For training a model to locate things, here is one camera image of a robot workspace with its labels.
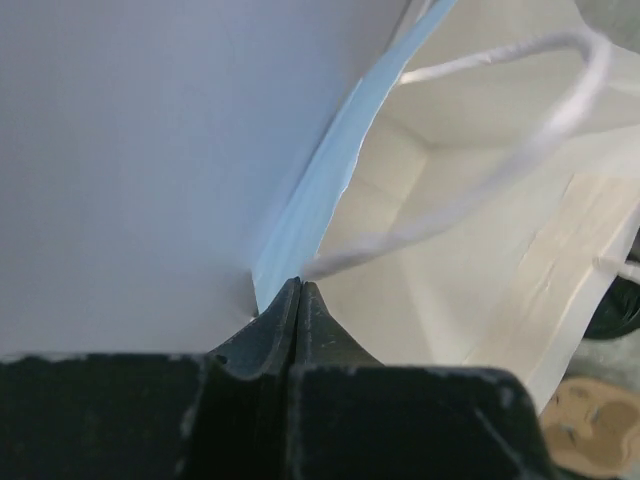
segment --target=blue paper edge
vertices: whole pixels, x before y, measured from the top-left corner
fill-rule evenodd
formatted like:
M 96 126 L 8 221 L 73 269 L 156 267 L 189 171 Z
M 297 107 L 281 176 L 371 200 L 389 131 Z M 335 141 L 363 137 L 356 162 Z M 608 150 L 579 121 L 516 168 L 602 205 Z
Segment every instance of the blue paper edge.
M 358 82 L 314 153 L 253 270 L 260 312 L 318 251 L 355 169 L 362 141 L 405 65 L 457 0 L 438 0 Z

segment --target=black object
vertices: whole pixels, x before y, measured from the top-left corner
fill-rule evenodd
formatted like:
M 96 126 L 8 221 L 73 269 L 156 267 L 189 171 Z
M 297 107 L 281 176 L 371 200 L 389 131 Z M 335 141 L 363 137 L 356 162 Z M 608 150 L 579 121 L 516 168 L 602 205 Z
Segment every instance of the black object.
M 629 260 L 638 258 L 629 255 Z M 584 338 L 612 340 L 640 328 L 640 285 L 617 277 L 589 322 Z
M 560 478 L 492 369 L 383 367 L 289 280 L 203 355 L 0 363 L 2 479 Z

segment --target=paper bag handle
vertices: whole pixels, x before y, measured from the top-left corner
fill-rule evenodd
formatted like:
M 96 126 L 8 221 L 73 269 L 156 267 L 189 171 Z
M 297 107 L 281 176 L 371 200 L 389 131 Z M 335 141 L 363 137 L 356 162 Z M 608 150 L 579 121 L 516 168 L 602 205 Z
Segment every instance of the paper bag handle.
M 395 87 L 432 80 L 468 68 L 506 63 L 564 49 L 577 50 L 585 63 L 584 69 L 542 124 L 508 154 L 488 178 L 449 204 L 425 213 L 408 225 L 383 234 L 368 234 L 340 251 L 316 257 L 304 266 L 302 277 L 305 280 L 320 280 L 442 233 L 495 195 L 499 189 L 533 170 L 590 114 L 597 97 L 606 86 L 612 48 L 606 37 L 583 28 L 535 37 L 401 74 Z

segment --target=white surface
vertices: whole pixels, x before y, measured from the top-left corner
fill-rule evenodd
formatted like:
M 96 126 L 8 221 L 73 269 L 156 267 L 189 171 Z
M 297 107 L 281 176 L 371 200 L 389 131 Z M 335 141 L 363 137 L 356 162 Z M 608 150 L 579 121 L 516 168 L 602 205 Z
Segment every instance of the white surface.
M 0 352 L 200 351 L 405 2 L 0 1 Z
M 569 1 L 461 1 L 407 69 L 580 23 Z M 640 224 L 640 60 L 618 49 L 616 62 L 594 116 L 543 168 L 450 231 L 320 282 L 332 314 L 374 356 L 507 368 L 544 405 L 613 280 L 593 257 L 624 258 Z M 392 92 L 320 253 L 486 178 L 578 69 L 571 54 L 550 54 Z M 567 196 L 575 174 L 590 180 Z M 527 267 L 534 245 L 544 262 Z
M 427 13 L 427 10 L 433 6 L 434 0 L 409 0 L 407 8 L 398 23 L 396 32 L 391 40 L 391 45 L 395 45 L 398 40 L 404 37 L 411 27 Z

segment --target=white cord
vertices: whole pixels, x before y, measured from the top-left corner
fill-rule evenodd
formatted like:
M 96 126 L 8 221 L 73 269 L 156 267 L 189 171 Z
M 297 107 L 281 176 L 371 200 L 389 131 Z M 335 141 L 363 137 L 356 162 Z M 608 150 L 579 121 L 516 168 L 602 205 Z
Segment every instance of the white cord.
M 499 189 L 533 170 L 587 118 L 605 87 L 611 63 L 611 43 L 587 28 L 537 37 L 522 43 L 476 53 L 441 65 L 402 74 L 396 86 L 422 82 L 481 65 L 511 62 L 561 49 L 578 50 L 585 62 L 575 84 L 549 117 L 488 178 L 442 208 L 384 234 L 368 234 L 347 248 L 316 257 L 304 266 L 304 280 L 320 280 L 362 265 L 387 253 L 442 233 L 478 208 Z
M 620 278 L 640 285 L 640 263 L 629 261 L 621 262 L 609 257 L 596 257 L 593 259 L 593 265 L 598 270 L 613 273 Z

